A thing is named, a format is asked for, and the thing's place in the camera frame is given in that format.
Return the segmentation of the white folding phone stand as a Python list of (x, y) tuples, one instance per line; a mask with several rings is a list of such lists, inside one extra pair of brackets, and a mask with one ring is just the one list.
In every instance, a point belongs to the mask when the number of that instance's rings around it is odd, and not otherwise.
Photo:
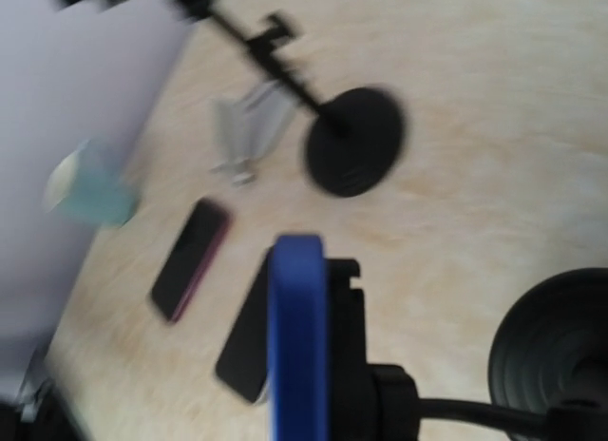
[(292, 122), (297, 100), (278, 81), (262, 81), (244, 96), (212, 103), (220, 161), (214, 168), (241, 186), (255, 180), (255, 164), (272, 153)]

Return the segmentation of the grey phone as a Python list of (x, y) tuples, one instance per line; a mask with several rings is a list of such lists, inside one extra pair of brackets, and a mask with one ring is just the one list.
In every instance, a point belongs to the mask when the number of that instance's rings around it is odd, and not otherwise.
[(267, 303), (269, 261), (266, 250), (256, 276), (237, 313), (215, 365), (215, 377), (250, 405), (265, 400), (267, 393)]

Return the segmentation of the tall black phone stand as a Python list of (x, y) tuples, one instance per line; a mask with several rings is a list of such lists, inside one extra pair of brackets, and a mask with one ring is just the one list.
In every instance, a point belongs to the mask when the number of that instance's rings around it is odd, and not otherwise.
[(304, 149), (311, 181), (338, 198), (353, 198), (372, 190), (397, 163), (407, 137), (407, 116), (398, 101), (379, 87), (349, 89), (332, 100), (320, 101), (275, 55), (296, 31), (278, 12), (266, 17), (268, 27), (248, 36), (219, 9), (216, 0), (170, 0), (194, 22), (211, 20), (230, 39), (246, 49), (248, 58), (270, 78), (279, 81), (314, 115)]

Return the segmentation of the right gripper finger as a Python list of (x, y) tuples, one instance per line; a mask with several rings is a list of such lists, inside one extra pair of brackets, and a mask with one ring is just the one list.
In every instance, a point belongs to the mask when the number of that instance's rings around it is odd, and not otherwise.
[(90, 436), (56, 383), (45, 380), (33, 393), (1, 401), (1, 440), (86, 441)]

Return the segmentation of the black smartphone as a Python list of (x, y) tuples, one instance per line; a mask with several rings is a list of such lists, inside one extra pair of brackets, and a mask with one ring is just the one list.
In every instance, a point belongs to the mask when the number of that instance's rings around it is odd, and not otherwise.
[(220, 203), (201, 198), (194, 204), (149, 293), (152, 305), (165, 322), (174, 324), (180, 320), (230, 224), (230, 213)]

